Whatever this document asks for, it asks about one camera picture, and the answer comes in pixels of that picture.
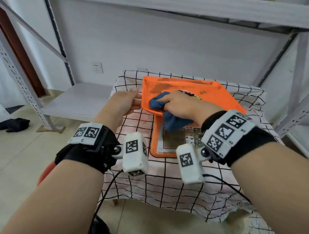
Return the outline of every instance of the black and white square marker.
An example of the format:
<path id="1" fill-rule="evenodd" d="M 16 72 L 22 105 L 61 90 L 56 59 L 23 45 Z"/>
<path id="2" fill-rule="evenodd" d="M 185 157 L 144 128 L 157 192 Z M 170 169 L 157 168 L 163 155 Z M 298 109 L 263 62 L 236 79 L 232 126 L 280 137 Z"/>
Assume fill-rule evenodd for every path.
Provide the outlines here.
<path id="1" fill-rule="evenodd" d="M 86 131 L 87 127 L 80 127 L 76 130 L 75 134 L 73 135 L 73 137 L 77 137 L 77 136 L 82 136 L 83 133 Z"/>
<path id="2" fill-rule="evenodd" d="M 215 133 L 222 137 L 224 140 L 227 140 L 235 130 L 231 127 L 225 125 L 224 123 L 215 131 Z"/>
<path id="3" fill-rule="evenodd" d="M 125 146 L 125 152 L 131 153 L 138 151 L 138 142 L 137 140 L 128 141 Z"/>
<path id="4" fill-rule="evenodd" d="M 143 153 L 147 157 L 147 147 L 144 143 L 143 143 Z"/>
<path id="5" fill-rule="evenodd" d="M 211 137 L 209 138 L 209 140 L 206 143 L 206 145 L 208 147 L 210 147 L 215 152 L 218 152 L 218 150 L 220 149 L 222 144 L 223 144 L 223 141 L 216 138 L 214 135 L 211 135 Z"/>
<path id="6" fill-rule="evenodd" d="M 131 176 L 137 176 L 137 175 L 142 175 L 144 172 L 142 170 L 137 170 L 137 171 L 131 171 L 128 172 Z"/>
<path id="7" fill-rule="evenodd" d="M 246 120 L 240 118 L 237 115 L 233 115 L 232 117 L 230 117 L 227 121 L 228 124 L 234 126 L 235 128 L 240 128 L 245 122 L 247 122 Z"/>
<path id="8" fill-rule="evenodd" d="M 236 114 L 238 114 L 240 117 L 243 117 L 243 118 L 246 119 L 246 120 L 252 120 L 249 116 L 246 116 L 246 115 L 244 115 L 243 113 L 238 112 L 238 113 L 236 113 Z"/>
<path id="9" fill-rule="evenodd" d="M 179 156 L 182 167 L 193 165 L 192 157 L 190 153 L 182 154 Z"/>
<path id="10" fill-rule="evenodd" d="M 84 137 L 96 138 L 100 129 L 97 127 L 88 127 Z"/>

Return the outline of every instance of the wire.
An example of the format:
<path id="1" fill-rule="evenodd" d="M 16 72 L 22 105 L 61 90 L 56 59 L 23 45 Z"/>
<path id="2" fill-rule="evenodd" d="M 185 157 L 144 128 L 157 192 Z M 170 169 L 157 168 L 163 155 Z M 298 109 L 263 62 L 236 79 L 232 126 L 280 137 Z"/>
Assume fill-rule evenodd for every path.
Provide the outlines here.
<path id="1" fill-rule="evenodd" d="M 224 183 L 227 186 L 229 186 L 231 189 L 233 189 L 240 196 L 242 196 L 243 198 L 245 198 L 248 202 L 250 202 L 252 204 L 252 202 L 249 200 L 249 198 L 247 198 L 245 195 L 243 195 L 241 192 L 239 192 L 236 188 L 234 188 L 232 185 L 230 185 L 229 183 L 225 182 L 224 180 L 220 179 L 219 177 L 216 177 L 216 176 L 210 175 L 210 174 L 203 174 L 203 177 L 213 177 L 213 178 L 216 178 L 217 180 L 220 180 L 222 183 Z"/>
<path id="2" fill-rule="evenodd" d="M 91 225 L 90 225 L 90 232 L 89 232 L 89 233 L 92 233 L 91 231 L 92 231 L 92 224 L 93 224 L 93 221 L 94 221 L 95 217 L 97 216 L 97 214 L 98 214 L 98 212 L 99 212 L 99 209 L 100 209 L 100 207 L 101 207 L 101 205 L 102 205 L 102 203 L 103 203 L 103 201 L 104 201 L 104 199 L 105 199 L 105 197 L 106 197 L 106 195 L 107 195 L 109 189 L 110 189 L 111 186 L 112 186 L 112 183 L 114 182 L 114 180 L 116 179 L 116 177 L 117 177 L 121 172 L 123 172 L 123 169 L 121 169 L 121 170 L 114 176 L 114 178 L 112 179 L 112 181 L 109 183 L 109 186 L 107 187 L 107 190 L 105 191 L 105 194 L 104 194 L 104 196 L 102 197 L 102 199 L 101 199 L 101 201 L 100 201 L 100 204 L 98 205 L 97 210 L 95 211 L 95 214 L 94 214 L 94 216 L 93 216 L 93 218 L 92 218 Z"/>

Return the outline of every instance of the white grid-patterned tablecloth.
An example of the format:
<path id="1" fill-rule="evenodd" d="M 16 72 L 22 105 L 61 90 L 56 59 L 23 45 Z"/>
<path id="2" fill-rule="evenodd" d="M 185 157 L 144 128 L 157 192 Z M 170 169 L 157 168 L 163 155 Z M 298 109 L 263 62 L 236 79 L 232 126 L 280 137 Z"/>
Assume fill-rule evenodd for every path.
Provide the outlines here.
<path id="1" fill-rule="evenodd" d="M 200 77 L 176 76 L 173 74 L 151 73 L 141 71 L 123 71 L 116 80 L 111 95 L 116 91 L 127 91 L 137 87 L 141 93 L 144 76 L 171 77 L 182 79 L 205 80 Z M 282 143 L 273 127 L 263 116 L 266 91 L 262 88 L 237 83 L 219 81 L 247 109 L 247 115 L 262 129 L 271 133 Z M 120 143 L 124 136 L 132 132 L 141 132 L 147 141 L 149 172 L 137 177 L 121 173 L 107 194 L 109 199 L 132 198 L 149 205 L 167 209 L 180 210 L 199 215 L 205 221 L 222 221 L 227 215 L 237 209 L 253 211 L 254 208 L 231 188 L 214 178 L 206 178 L 202 184 L 184 185 L 181 180 L 177 159 L 155 158 L 150 153 L 150 141 L 153 128 L 153 115 L 144 110 L 136 111 L 124 118 L 123 124 L 117 130 Z M 231 169 L 227 165 L 203 162 L 204 172 L 222 178 L 240 190 Z M 112 170 L 105 176 L 106 189 L 113 176 L 122 169 L 122 160 L 118 160 Z"/>

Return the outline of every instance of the human hand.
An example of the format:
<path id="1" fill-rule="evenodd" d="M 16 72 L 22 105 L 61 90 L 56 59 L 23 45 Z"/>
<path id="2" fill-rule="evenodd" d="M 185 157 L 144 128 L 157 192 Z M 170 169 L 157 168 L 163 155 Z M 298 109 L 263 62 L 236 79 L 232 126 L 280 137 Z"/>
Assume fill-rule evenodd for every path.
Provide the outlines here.
<path id="1" fill-rule="evenodd" d="M 115 92 L 93 122 L 101 123 L 116 133 L 117 128 L 122 124 L 123 116 L 141 108 L 141 100 L 139 100 L 141 98 L 137 88 Z"/>
<path id="2" fill-rule="evenodd" d="M 191 119 L 200 126 L 212 114 L 224 110 L 216 104 L 197 100 L 180 91 L 173 91 L 157 101 L 166 103 L 165 111 L 169 111 L 179 118 Z"/>

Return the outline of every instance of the person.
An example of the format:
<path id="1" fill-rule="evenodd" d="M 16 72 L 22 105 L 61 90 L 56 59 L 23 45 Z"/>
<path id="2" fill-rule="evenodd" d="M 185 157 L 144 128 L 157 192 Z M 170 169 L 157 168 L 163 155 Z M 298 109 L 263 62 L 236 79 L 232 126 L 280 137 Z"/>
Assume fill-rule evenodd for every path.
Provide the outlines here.
<path id="1" fill-rule="evenodd" d="M 114 133 L 123 116 L 141 108 L 137 90 L 116 92 L 95 117 Z M 200 126 L 222 109 L 179 91 L 164 96 L 164 110 Z M 276 234 L 308 233 L 309 161 L 284 145 L 268 142 L 240 157 L 232 172 Z M 63 160 L 24 201 L 1 234 L 87 233 L 104 175 L 77 161 Z"/>

